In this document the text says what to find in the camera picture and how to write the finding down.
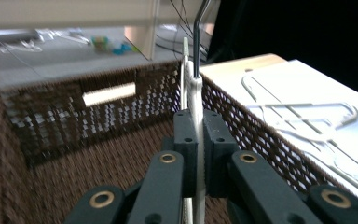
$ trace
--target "table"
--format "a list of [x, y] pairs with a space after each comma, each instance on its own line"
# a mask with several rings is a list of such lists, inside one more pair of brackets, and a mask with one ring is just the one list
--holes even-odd
[[[358, 112], [358, 92], [300, 61], [287, 62], [273, 54], [206, 65], [200, 72], [358, 196], [358, 117], [336, 130], [330, 128]], [[242, 85], [243, 77], [250, 91]], [[322, 104], [298, 106], [304, 103]]]

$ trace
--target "brown wicker basket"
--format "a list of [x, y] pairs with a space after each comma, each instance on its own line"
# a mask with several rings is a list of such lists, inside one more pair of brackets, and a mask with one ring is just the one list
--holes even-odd
[[[179, 62], [0, 90], [0, 223], [62, 223], [100, 185], [128, 188], [144, 175], [179, 109]], [[136, 96], [85, 106], [84, 92], [136, 84]], [[263, 121], [204, 79], [204, 107], [223, 115], [241, 149], [261, 154], [294, 189], [323, 172]], [[207, 223], [228, 223], [207, 199]]]

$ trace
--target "desk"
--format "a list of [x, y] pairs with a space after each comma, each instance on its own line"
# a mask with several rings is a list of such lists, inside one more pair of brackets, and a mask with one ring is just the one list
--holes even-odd
[[[315, 143], [299, 138], [293, 133], [277, 129], [277, 127], [281, 127], [277, 126], [277, 123], [283, 120], [282, 117], [298, 119], [298, 115], [294, 116], [294, 112], [290, 111], [292, 106], [290, 108], [260, 106], [281, 104], [282, 102], [334, 102], [352, 105], [358, 111], [358, 92], [343, 86], [302, 62], [287, 62], [272, 54], [207, 65], [201, 67], [200, 71], [205, 78], [210, 79], [215, 85], [226, 91], [233, 99], [275, 129], [283, 139], [298, 148], [302, 152], [302, 157], [307, 157], [316, 167], [325, 171], [328, 175], [327, 180], [332, 180], [358, 196], [358, 119], [330, 132], [331, 142]], [[242, 86], [241, 81], [245, 75], [255, 79], [252, 88], [253, 92], [257, 93], [256, 100]], [[307, 110], [303, 109], [302, 111], [301, 108], [296, 108], [297, 112], [302, 117], [306, 117], [303, 114], [308, 113], [307, 116], [326, 118], [331, 123], [337, 123], [337, 120], [340, 121], [348, 116], [348, 110], [341, 105], [307, 107]], [[328, 130], [328, 123], [324, 119], [322, 122], [319, 121], [321, 119], [312, 120], [310, 123], [325, 133]], [[292, 125], [289, 127], [291, 129], [304, 131], [307, 136], [312, 135], [309, 131], [310, 127], [303, 121], [290, 121], [290, 125]]]

